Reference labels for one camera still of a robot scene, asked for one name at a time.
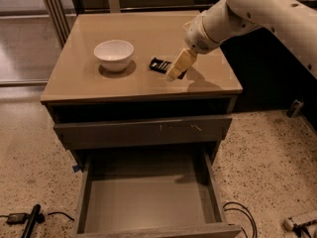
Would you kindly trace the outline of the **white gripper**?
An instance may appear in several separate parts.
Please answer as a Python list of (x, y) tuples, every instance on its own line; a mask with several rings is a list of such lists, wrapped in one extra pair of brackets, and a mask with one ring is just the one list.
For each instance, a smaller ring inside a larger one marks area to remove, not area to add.
[(183, 25), (184, 40), (189, 49), (182, 49), (166, 72), (166, 79), (176, 80), (183, 72), (195, 64), (197, 54), (206, 55), (217, 49), (220, 44), (209, 38), (204, 27), (206, 12), (203, 11), (190, 22)]

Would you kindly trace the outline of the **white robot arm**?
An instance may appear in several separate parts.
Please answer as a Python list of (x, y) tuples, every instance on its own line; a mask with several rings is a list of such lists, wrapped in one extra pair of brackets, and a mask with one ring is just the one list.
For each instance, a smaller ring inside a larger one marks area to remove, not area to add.
[(177, 79), (199, 55), (219, 48), (225, 41), (265, 28), (317, 76), (317, 11), (297, 0), (220, 0), (185, 24), (181, 50), (167, 70)]

